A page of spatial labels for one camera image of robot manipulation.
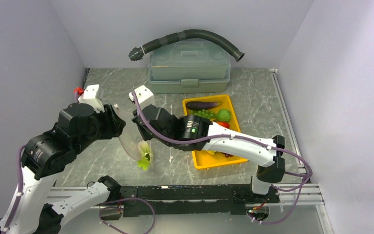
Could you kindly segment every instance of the gray marble surface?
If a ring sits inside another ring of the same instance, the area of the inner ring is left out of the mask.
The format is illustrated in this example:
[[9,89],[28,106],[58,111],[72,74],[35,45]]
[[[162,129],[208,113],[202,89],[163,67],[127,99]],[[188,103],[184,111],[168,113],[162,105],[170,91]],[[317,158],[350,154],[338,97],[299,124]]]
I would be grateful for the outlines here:
[[[140,85],[148,86],[147,80],[147,69],[91,69],[86,86],[100,84],[105,90],[103,103],[117,103],[121,109],[132,112],[135,106],[129,101],[128,93]],[[243,133],[263,138],[279,134],[285,137],[286,148],[291,149],[280,101],[268,69],[232,69],[231,81],[222,93],[230,95]],[[215,94],[221,93],[154,96],[156,106],[182,116],[183,99]],[[154,159],[150,168],[144,171],[125,153],[118,139],[96,141],[65,168],[56,185],[85,186],[104,175],[113,177],[121,185],[240,184],[249,183],[257,168],[249,161],[198,170],[190,152],[166,147],[155,139],[151,141],[151,147]],[[287,171],[297,172],[296,160],[288,155],[284,157]],[[287,175],[282,181],[295,182],[300,179]]]

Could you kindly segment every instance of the hose connector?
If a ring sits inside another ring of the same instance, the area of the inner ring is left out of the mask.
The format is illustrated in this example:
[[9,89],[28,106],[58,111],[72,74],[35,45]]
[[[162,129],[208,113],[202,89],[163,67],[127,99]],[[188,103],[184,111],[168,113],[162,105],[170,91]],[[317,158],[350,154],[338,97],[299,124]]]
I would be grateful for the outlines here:
[[132,49],[130,53],[128,54],[128,57],[130,57],[131,61],[142,60],[143,56],[144,56],[144,53],[141,47],[138,47],[138,48],[134,47],[134,49]]

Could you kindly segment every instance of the gray wall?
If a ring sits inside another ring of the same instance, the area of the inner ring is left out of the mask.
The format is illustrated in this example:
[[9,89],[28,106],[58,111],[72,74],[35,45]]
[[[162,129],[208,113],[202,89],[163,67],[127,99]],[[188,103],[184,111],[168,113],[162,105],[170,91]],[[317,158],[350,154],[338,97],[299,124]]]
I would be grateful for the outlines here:
[[198,28],[246,53],[238,67],[277,68],[313,0],[51,0],[86,67],[147,67],[128,53],[152,39]]
[[316,0],[279,79],[335,232],[374,233],[374,0]]
[[16,188],[16,153],[73,101],[84,66],[47,0],[0,0],[0,218]]

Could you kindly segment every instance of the purple cable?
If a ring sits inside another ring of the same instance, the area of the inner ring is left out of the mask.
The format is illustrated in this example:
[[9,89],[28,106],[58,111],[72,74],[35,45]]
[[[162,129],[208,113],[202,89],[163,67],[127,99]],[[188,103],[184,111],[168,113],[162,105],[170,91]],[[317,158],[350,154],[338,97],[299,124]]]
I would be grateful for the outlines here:
[[79,98],[78,91],[74,91],[74,100],[75,100],[75,102],[78,102],[78,98]]
[[[23,190],[23,176],[22,176],[22,168],[20,166],[20,157],[22,156],[22,150],[25,149],[26,145],[22,145],[20,149],[18,150],[18,156],[17,156],[17,174],[18,174],[18,192],[22,193]],[[4,228],[9,227],[9,225],[12,222],[12,219],[14,218],[14,215],[18,209],[19,202],[20,202],[21,196],[15,197],[14,205],[12,206],[11,211],[9,212],[8,219],[5,222]]]
[[[151,211],[152,211],[152,224],[151,224],[151,227],[150,227],[150,228],[149,228],[149,229],[144,233],[144,234],[148,234],[149,232],[151,232],[151,230],[152,230],[152,228],[154,227],[154,224],[155,224],[155,211],[154,211],[154,208],[151,206],[151,204],[149,204],[146,200],[141,199],[141,198],[138,198],[138,197],[130,197],[130,198],[124,198],[124,199],[115,200],[115,201],[104,202],[104,203],[102,203],[102,204],[112,204],[112,203],[117,203],[117,202],[120,202],[120,201],[134,201],[134,200],[136,200],[136,201],[142,201],[142,202],[146,203],[146,204],[149,206],[149,208],[151,209]],[[99,220],[100,220],[103,224],[105,224],[105,225],[107,225],[108,227],[110,227],[110,228],[116,230],[117,232],[120,232],[120,233],[122,233],[122,234],[128,234],[128,233],[123,232],[122,230],[116,228],[114,225],[111,225],[111,224],[107,223],[106,221],[102,220],[101,212],[104,211],[104,210],[107,210],[107,209],[117,209],[117,210],[122,210],[121,208],[118,208],[118,207],[116,207],[116,206],[108,206],[108,207],[102,208],[102,209],[99,211],[99,213],[98,213],[98,215],[99,215]]]
[[[206,140],[210,140],[210,139],[215,139],[215,138],[222,138],[222,137],[227,137],[227,138],[230,138],[231,135],[229,134],[220,134],[220,135],[214,135],[214,136],[206,136],[206,137],[203,137],[203,138],[199,138],[199,139],[195,139],[195,140],[185,140],[185,141],[181,141],[181,140],[173,140],[171,138],[168,138],[162,134],[160,134],[158,131],[156,131],[151,125],[150,123],[147,121],[146,117],[144,116],[144,113],[141,109],[141,106],[140,106],[140,103],[138,102],[138,98],[137,98],[137,93],[132,90],[131,91],[131,94],[132,96],[134,97],[134,102],[135,102],[135,105],[137,107],[137,112],[138,112],[138,115],[141,117],[142,121],[144,122],[144,124],[146,125],[146,127],[154,134],[156,135],[156,137],[159,137],[167,142],[170,142],[170,143],[173,143],[173,144],[180,144],[180,145],[186,145],[186,144],[195,144],[195,143],[198,143],[198,142],[202,142],[202,141],[206,141]],[[237,139],[242,139],[242,140],[246,140],[246,141],[250,141],[250,142],[253,142],[255,144],[258,144],[260,146],[262,146],[263,148],[267,148],[268,145],[267,144],[264,144],[264,143],[261,143],[259,141],[256,141],[254,139],[251,139],[251,138],[248,138],[248,137],[245,137],[245,136],[234,136],[234,138],[237,138]],[[313,172],[312,172],[312,168],[310,167],[310,165],[306,162],[306,160],[304,160],[302,157],[300,157],[299,155],[287,150],[287,149],[282,149],[282,148],[278,148],[278,147],[272,147],[272,150],[276,150],[276,151],[279,151],[279,152],[283,152],[283,153],[286,153],[286,154],[290,154],[294,157],[296,157],[297,159],[299,159],[300,161],[303,162],[303,164],[306,166],[306,169],[307,169],[307,172],[308,174],[306,175],[302,175],[302,174],[296,174],[296,173],[288,173],[289,175],[293,175],[293,176],[299,176],[299,177],[303,177],[304,180],[302,181],[302,183],[292,189],[288,189],[288,190],[285,190],[285,189],[281,189],[281,188],[278,188],[274,185],[272,185],[273,188],[277,189],[278,191],[282,191],[282,192],[291,192],[291,191],[294,191],[296,189],[299,189],[299,192],[298,192],[298,195],[296,196],[296,200],[295,200],[295,203],[293,204],[293,207],[291,208],[291,210],[289,211],[289,213],[282,219],[278,220],[278,221],[275,221],[275,222],[262,222],[262,224],[265,224],[265,225],[271,225],[271,224],[278,224],[278,223],[281,223],[283,221],[285,221],[292,213],[293,211],[295,210],[296,208],[296,204],[299,200],[299,197],[300,197],[300,194],[301,194],[301,189],[303,187],[304,184],[307,183],[307,181],[309,180],[309,178],[313,175]]]

